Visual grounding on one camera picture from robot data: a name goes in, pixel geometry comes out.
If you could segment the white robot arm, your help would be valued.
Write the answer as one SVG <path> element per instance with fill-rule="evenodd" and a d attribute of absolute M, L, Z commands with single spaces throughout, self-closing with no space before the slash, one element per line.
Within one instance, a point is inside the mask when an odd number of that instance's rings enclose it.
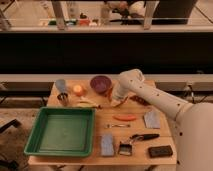
<path fill-rule="evenodd" d="M 176 171 L 213 171 L 213 103 L 190 103 L 145 83 L 139 69 L 117 77 L 111 104 L 120 105 L 131 91 L 179 125 Z"/>

